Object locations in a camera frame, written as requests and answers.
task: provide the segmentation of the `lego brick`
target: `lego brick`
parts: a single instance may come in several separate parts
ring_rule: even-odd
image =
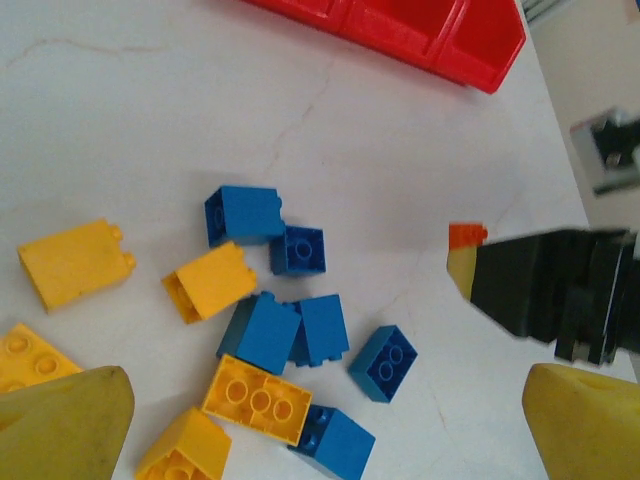
[[[197,408],[177,417],[136,470],[136,480],[220,480],[231,438]]]
[[[22,323],[9,331],[1,345],[0,394],[82,371]]]
[[[311,405],[290,450],[331,478],[360,480],[376,438],[336,408]]]
[[[202,411],[297,445],[311,392],[223,355]]]
[[[478,247],[488,236],[489,232],[481,223],[450,223],[449,250]]]
[[[327,271],[322,230],[287,225],[269,245],[274,275],[314,275]]]
[[[418,354],[395,325],[378,328],[349,367],[374,402],[390,403]]]
[[[257,277],[233,242],[177,269],[162,280],[185,323],[211,318],[257,286]]]
[[[136,266],[120,250],[122,232],[100,219],[18,247],[47,312],[125,280]]]
[[[319,367],[324,360],[337,361],[349,350],[340,295],[308,298],[293,304],[302,316],[289,360],[296,366]]]
[[[238,303],[217,356],[226,353],[282,375],[299,326],[293,305],[276,302],[270,292],[252,295]]]
[[[220,187],[204,203],[209,246],[232,240],[262,245],[284,233],[282,200],[275,188]]]

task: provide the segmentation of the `lego stud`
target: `lego stud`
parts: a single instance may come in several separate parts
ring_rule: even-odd
[[[329,412],[324,408],[316,408],[309,416],[316,425],[324,425],[329,421]]]
[[[31,341],[22,335],[9,335],[5,349],[10,355],[21,355],[31,350]]]
[[[127,267],[129,267],[129,270],[133,270],[134,268],[136,268],[138,262],[136,262],[136,257],[133,256],[133,253],[126,252],[122,255],[122,257],[124,258],[124,263],[126,263]]]
[[[402,353],[402,348],[400,348],[398,345],[394,345],[393,347],[391,347],[391,349],[389,350],[389,360],[391,361],[391,363],[393,363],[394,365],[398,365],[402,362],[403,358],[404,353]]]
[[[318,446],[318,437],[312,435],[311,433],[305,433],[300,438],[299,448],[303,448],[304,450],[313,450]]]
[[[115,238],[118,242],[122,241],[124,235],[122,235],[122,230],[117,225],[109,225],[111,229],[111,236]]]
[[[393,365],[391,362],[382,362],[378,367],[378,376],[383,382],[388,382],[393,378]]]
[[[40,375],[51,375],[58,370],[60,363],[53,355],[44,355],[36,360],[34,365],[35,371]]]

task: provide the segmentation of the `white table surface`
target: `white table surface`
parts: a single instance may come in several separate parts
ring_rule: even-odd
[[[77,364],[122,365],[136,411],[114,478],[199,404],[231,311],[185,326],[160,279],[207,251],[202,202],[221,184],[274,186],[289,222],[322,227],[328,272],[281,300],[341,294],[352,350],[288,366],[373,433],[364,479],[544,479],[520,397],[552,347],[517,341],[445,272],[447,224],[492,238],[586,224],[531,42],[494,96],[237,0],[2,2],[0,332],[22,321]],[[105,216],[138,267],[46,315],[17,245]],[[419,352],[393,403],[346,367],[398,324]],[[620,353],[605,373],[632,380]],[[279,443],[222,423],[225,479],[320,479]]]

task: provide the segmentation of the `crack in surface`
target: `crack in surface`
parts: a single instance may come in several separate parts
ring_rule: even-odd
[[[52,45],[66,45],[69,47],[77,48],[79,50],[85,50],[90,52],[96,52],[100,55],[109,55],[113,57],[119,57],[121,54],[138,54],[138,53],[159,53],[164,52],[169,49],[168,46],[157,46],[157,47],[144,47],[137,45],[125,45],[118,48],[109,48],[102,47],[99,45],[92,45],[89,43],[80,42],[78,40],[73,40],[72,38],[41,38],[36,40],[31,45],[25,47],[21,53],[15,55],[10,58],[2,67],[2,71],[7,71],[14,65],[26,60],[29,55],[31,55],[34,51],[48,47]]]
[[[322,87],[318,90],[318,92],[313,96],[313,98],[309,102],[309,105],[307,106],[305,111],[302,112],[302,115],[300,116],[300,118],[295,122],[293,122],[291,125],[289,125],[286,129],[284,129],[280,133],[280,135],[278,135],[274,140],[273,157],[271,159],[271,162],[269,162],[269,165],[267,165],[267,167],[262,172],[263,175],[265,176],[268,175],[269,172],[271,172],[271,170],[273,170],[276,164],[280,161],[280,158],[282,157],[282,148],[284,147],[284,143],[287,140],[287,138],[289,138],[289,135],[291,135],[292,133],[302,128],[304,123],[309,118],[309,115],[311,115],[311,112],[313,112],[314,108],[316,107],[316,103],[318,102],[318,100],[320,100],[320,98],[322,98],[322,96],[327,92],[327,89],[329,88],[329,84],[331,83],[331,70],[333,69],[335,62],[336,62],[336,57],[332,58],[331,61],[325,67],[324,83],[322,84]]]

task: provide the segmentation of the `orange lego brick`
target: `orange lego brick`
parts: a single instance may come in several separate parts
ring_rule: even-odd
[[[449,250],[464,247],[479,247],[489,236],[481,223],[449,224]]]

